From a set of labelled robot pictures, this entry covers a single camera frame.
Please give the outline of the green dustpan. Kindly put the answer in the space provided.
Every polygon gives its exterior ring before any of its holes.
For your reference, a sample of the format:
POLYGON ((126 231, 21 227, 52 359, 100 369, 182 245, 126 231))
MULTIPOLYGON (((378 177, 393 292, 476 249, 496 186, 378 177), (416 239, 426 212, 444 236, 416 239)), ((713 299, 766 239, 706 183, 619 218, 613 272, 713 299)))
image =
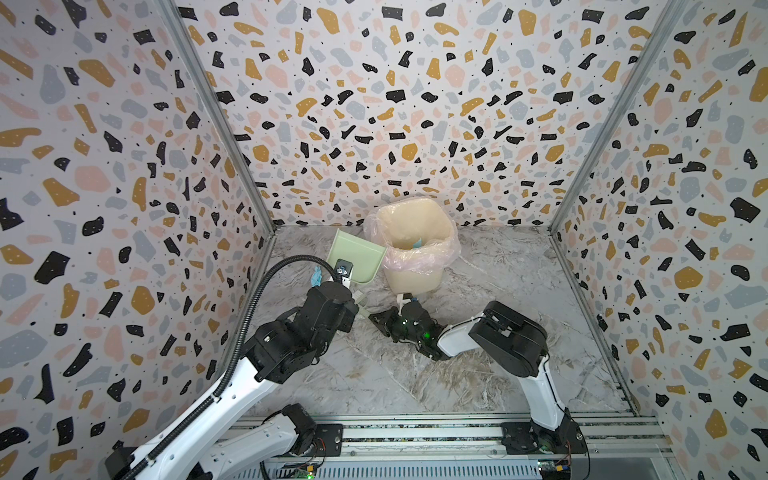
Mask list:
POLYGON ((383 246, 337 230, 326 261, 333 267, 338 259, 350 261, 354 265, 352 283, 366 285, 375 279, 386 251, 383 246))

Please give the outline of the light blue scrap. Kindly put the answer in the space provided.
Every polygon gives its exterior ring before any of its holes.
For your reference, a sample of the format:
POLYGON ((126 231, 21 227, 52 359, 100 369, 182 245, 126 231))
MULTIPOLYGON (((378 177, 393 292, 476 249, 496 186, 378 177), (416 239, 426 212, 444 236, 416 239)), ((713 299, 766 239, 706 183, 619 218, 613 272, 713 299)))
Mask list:
POLYGON ((323 271, 319 266, 316 266, 311 275, 311 286, 320 286, 323 282, 323 271))

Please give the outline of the green hand brush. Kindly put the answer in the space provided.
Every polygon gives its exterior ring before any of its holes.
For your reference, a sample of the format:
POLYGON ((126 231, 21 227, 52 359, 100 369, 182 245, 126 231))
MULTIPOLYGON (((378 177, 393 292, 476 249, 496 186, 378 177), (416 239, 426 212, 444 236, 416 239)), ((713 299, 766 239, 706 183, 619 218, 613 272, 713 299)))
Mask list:
POLYGON ((368 309, 368 299, 364 292, 362 291, 355 291, 353 293, 353 300, 358 308, 357 317, 368 319, 371 315, 371 312, 368 309))

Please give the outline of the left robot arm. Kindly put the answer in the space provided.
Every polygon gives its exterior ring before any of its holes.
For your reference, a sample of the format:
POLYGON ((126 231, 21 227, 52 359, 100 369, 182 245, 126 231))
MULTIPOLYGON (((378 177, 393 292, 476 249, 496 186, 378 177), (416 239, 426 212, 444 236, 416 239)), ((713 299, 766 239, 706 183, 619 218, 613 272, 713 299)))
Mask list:
POLYGON ((304 303, 260 325, 238 347, 234 364, 181 417, 140 447, 121 447, 105 461, 111 479, 217 479, 237 469, 309 448, 315 421, 299 404, 234 443, 220 437, 252 406, 350 331, 359 311, 351 291, 326 281, 304 303))

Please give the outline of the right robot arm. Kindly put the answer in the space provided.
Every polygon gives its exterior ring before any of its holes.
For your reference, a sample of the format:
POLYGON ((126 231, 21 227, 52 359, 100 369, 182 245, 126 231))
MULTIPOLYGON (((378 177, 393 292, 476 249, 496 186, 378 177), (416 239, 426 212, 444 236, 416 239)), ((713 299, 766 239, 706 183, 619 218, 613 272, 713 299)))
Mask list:
POLYGON ((567 456, 588 452, 581 427, 555 388, 547 332, 539 323, 491 301, 473 318, 443 326, 413 298, 372 313, 369 320, 393 342, 411 344, 431 360, 444 361, 480 349, 516 377, 530 409, 530 420, 501 426, 501 443, 507 454, 567 456))

